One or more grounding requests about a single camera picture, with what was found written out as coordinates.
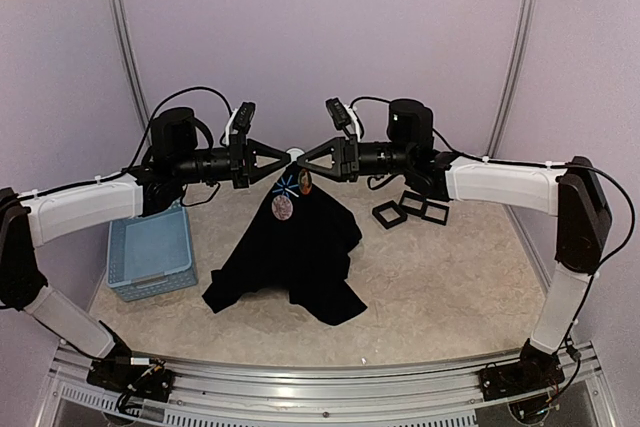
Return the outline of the starry night blue brooch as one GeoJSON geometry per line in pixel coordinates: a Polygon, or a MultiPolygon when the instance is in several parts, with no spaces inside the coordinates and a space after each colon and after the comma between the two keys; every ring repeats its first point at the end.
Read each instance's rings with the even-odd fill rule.
{"type": "Polygon", "coordinates": [[[286,153],[289,155],[291,162],[296,162],[297,159],[305,153],[305,151],[298,147],[291,147],[286,151],[286,153]]]}

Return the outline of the black garment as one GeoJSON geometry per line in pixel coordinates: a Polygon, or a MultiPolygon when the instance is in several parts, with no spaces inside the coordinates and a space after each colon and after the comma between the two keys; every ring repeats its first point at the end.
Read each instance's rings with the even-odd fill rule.
{"type": "Polygon", "coordinates": [[[211,272],[203,300],[213,312],[268,288],[287,291],[291,304],[330,326],[367,310],[347,283],[350,253],[362,240],[356,219],[314,184],[309,195],[302,195],[298,189],[301,169],[292,163],[284,170],[226,262],[211,272]],[[272,213],[271,203],[277,195],[293,203],[293,215],[286,221],[272,213]]]}

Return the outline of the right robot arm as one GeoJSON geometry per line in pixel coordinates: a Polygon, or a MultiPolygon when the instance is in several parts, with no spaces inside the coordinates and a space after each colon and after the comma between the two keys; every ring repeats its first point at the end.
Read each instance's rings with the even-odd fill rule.
{"type": "Polygon", "coordinates": [[[439,151],[434,147],[433,113],[413,99],[389,102],[386,141],[364,142],[351,107],[337,98],[326,107],[342,134],[299,156],[302,168],[335,182],[401,175],[411,190],[429,200],[489,202],[556,218],[556,269],[528,340],[538,352],[511,370],[518,389],[535,389],[551,371],[543,353],[555,353],[569,332],[589,281],[601,266],[612,224],[600,175],[591,162],[585,157],[569,163],[516,162],[439,151]]]}

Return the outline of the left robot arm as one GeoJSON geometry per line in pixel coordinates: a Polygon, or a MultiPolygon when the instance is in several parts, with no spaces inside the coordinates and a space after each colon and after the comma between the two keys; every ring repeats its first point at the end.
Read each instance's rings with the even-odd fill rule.
{"type": "Polygon", "coordinates": [[[82,355],[102,361],[102,377],[121,392],[140,381],[137,365],[114,352],[119,340],[104,324],[51,287],[36,248],[66,234],[120,219],[158,214],[184,198],[190,184],[229,181],[247,188],[285,167],[290,155],[248,138],[255,106],[244,103],[215,146],[193,109],[174,107],[151,120],[151,145],[140,164],[51,192],[1,191],[1,304],[22,311],[82,355]]]}

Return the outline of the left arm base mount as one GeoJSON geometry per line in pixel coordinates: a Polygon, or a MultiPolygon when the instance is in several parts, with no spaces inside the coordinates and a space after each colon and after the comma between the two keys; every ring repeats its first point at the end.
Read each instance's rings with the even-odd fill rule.
{"type": "Polygon", "coordinates": [[[134,354],[125,344],[117,343],[104,358],[91,362],[86,382],[118,393],[115,409],[128,414],[132,398],[167,403],[175,373],[166,361],[134,354]]]}

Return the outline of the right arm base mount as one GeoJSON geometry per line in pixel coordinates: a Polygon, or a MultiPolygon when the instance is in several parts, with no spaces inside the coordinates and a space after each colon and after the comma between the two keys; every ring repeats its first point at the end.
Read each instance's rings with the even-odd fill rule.
{"type": "Polygon", "coordinates": [[[511,416],[525,426],[543,422],[558,408],[558,400],[573,384],[582,367],[582,355],[573,344],[565,342],[565,352],[575,364],[569,379],[565,378],[557,352],[539,351],[530,341],[524,344],[516,361],[487,364],[478,373],[483,400],[522,396],[521,400],[508,404],[511,416]]]}

